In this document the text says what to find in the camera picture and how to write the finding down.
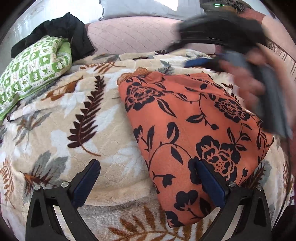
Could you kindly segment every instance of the fleece blanket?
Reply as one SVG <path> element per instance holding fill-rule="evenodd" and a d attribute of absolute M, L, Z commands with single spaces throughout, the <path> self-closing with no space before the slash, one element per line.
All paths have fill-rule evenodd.
<path fill-rule="evenodd" d="M 169 55 L 151 52 L 89 56 L 77 61 L 68 75 L 16 105 L 0 128 L 0 210 L 20 241 L 25 240 L 34 186 L 52 188 L 70 181 L 93 158 L 100 162 L 101 174 L 85 205 L 78 210 L 98 240 L 200 239 L 219 208 L 196 224 L 169 228 L 118 93 L 118 80 L 148 70 L 163 74 L 207 73 L 234 95 L 230 75 L 183 68 L 184 61 L 197 57 L 210 58 L 194 50 Z M 89 113 L 91 120 L 82 131 L 80 126 L 85 127 Z M 261 136 L 257 142 L 263 142 Z M 292 184 L 284 188 L 289 178 L 285 163 L 280 141 L 275 137 L 265 159 L 243 184 L 249 188 L 258 183 L 263 186 L 273 223 L 285 193 L 292 188 Z M 66 237 L 74 240 L 61 211 L 55 210 Z M 231 236 L 235 224 L 225 239 Z"/>

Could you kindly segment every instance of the green fabric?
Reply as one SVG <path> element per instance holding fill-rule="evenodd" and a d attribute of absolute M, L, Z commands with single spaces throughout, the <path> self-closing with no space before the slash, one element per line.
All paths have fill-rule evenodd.
<path fill-rule="evenodd" d="M 0 77 L 0 123 L 17 101 L 31 95 L 71 68 L 70 43 L 44 36 L 16 56 Z"/>

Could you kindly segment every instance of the black cloth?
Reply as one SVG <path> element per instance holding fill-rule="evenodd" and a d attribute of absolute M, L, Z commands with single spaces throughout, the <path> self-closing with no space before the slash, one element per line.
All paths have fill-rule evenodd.
<path fill-rule="evenodd" d="M 68 12 L 64 17 L 45 21 L 36 27 L 29 36 L 12 47 L 11 57 L 15 58 L 25 48 L 36 43 L 45 35 L 67 38 L 71 45 L 73 61 L 84 58 L 94 52 L 84 23 Z"/>

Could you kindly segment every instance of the gray pillow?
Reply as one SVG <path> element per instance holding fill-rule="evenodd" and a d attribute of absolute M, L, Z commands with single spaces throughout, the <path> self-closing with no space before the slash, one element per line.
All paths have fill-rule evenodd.
<path fill-rule="evenodd" d="M 155 0 L 100 0 L 104 8 L 100 20 L 128 16 L 159 16 L 185 20 L 203 13 L 199 0 L 159 0 L 178 1 L 176 11 Z"/>

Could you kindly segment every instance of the orange floral cloth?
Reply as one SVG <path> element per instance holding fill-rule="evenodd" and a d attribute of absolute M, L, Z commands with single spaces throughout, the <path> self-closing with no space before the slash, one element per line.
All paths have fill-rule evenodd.
<path fill-rule="evenodd" d="M 240 185 L 273 143 L 262 121 L 208 74 L 137 75 L 119 93 L 170 227 L 194 224 L 215 208 L 196 161 Z"/>

